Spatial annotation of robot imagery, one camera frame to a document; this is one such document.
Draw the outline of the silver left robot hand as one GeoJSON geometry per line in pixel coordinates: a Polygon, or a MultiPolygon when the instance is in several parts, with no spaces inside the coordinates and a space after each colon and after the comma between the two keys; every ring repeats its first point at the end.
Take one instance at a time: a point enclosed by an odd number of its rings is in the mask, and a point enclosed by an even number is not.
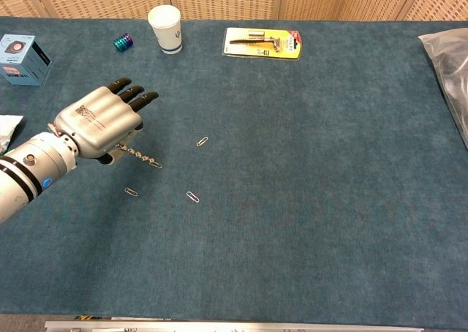
{"type": "Polygon", "coordinates": [[[72,140],[80,158],[111,165],[123,154],[120,147],[128,137],[143,128],[138,112],[159,97],[154,91],[143,91],[130,78],[119,78],[64,108],[49,128],[56,136],[72,140]]]}

